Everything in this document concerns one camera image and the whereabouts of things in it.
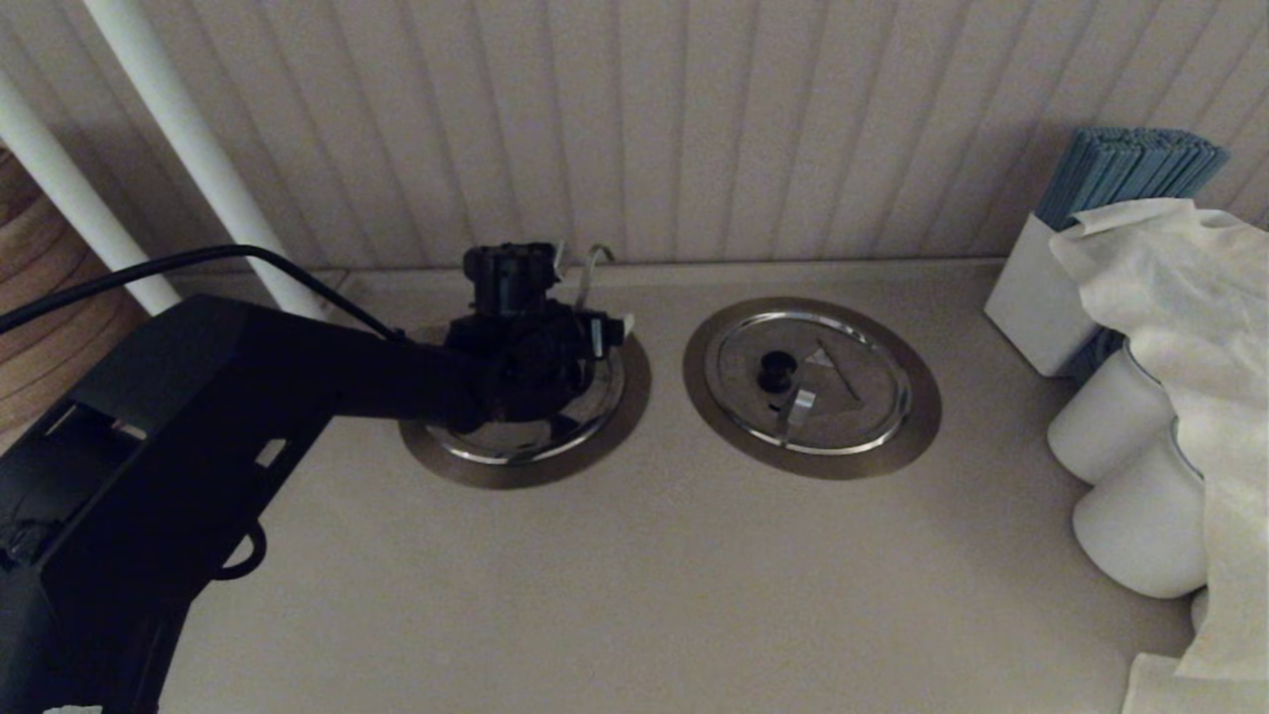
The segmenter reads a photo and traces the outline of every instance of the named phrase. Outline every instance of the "beige countertop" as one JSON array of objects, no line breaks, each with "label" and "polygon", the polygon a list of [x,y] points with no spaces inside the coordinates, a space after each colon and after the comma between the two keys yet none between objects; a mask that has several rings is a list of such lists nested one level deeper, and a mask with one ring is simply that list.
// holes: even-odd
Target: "beige countertop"
[{"label": "beige countertop", "polygon": [[[1119,587],[1076,544],[1088,487],[1044,441],[1072,388],[983,316],[997,271],[602,268],[589,303],[637,315],[652,370],[629,439],[561,482],[490,492],[428,473],[395,424],[335,421],[265,512],[264,566],[194,602],[164,711],[1118,711],[1137,652],[1188,646],[1188,602]],[[344,290],[407,328],[468,301],[454,273]],[[684,345],[766,295],[907,340],[943,397],[929,451],[825,482],[718,438]]]}]

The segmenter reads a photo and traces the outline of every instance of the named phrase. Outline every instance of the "white paneled wall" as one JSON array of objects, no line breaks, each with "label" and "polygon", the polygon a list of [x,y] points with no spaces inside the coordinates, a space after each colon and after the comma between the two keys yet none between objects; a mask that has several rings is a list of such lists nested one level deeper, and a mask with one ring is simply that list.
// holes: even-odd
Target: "white paneled wall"
[{"label": "white paneled wall", "polygon": [[[456,264],[1006,252],[1081,124],[1193,129],[1269,219],[1265,0],[145,0],[288,249]],[[79,0],[0,63],[154,254],[227,236]]]}]

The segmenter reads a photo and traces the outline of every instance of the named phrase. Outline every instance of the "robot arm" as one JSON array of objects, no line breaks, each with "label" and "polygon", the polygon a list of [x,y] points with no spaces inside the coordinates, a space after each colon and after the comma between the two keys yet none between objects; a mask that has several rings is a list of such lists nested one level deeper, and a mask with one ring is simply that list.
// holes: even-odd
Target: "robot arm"
[{"label": "robot arm", "polygon": [[156,711],[189,604],[259,564],[258,519],[331,419],[466,432],[585,392],[622,323],[547,298],[553,257],[470,251],[476,312],[443,346],[207,295],[135,331],[0,459],[0,711]]}]

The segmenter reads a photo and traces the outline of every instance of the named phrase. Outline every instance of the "white cloth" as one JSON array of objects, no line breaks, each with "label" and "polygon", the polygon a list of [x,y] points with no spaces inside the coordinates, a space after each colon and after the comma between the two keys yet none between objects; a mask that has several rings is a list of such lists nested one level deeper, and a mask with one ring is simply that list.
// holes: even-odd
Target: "white cloth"
[{"label": "white cloth", "polygon": [[1178,661],[1138,654],[1128,675],[1122,714],[1264,714],[1269,682],[1214,682],[1176,677]]},{"label": "white cloth", "polygon": [[1211,602],[1176,673],[1269,678],[1269,233],[1189,199],[1075,217],[1053,255],[1089,316],[1132,339],[1206,477]]}]

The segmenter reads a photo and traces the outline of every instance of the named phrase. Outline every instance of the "white pipe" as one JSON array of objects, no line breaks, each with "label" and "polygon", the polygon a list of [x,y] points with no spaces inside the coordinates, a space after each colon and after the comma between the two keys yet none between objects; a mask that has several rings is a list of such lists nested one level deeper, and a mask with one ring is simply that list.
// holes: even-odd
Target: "white pipe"
[{"label": "white pipe", "polygon": [[[3,68],[0,137],[107,268],[119,270],[147,260]],[[127,288],[151,315],[180,302],[180,295],[162,275],[131,282]]]},{"label": "white pipe", "polygon": [[[86,0],[85,5],[233,241],[286,255],[282,241],[216,142],[141,8],[133,0]],[[307,288],[268,263],[251,259],[251,266],[283,309],[325,318],[317,298]]]}]

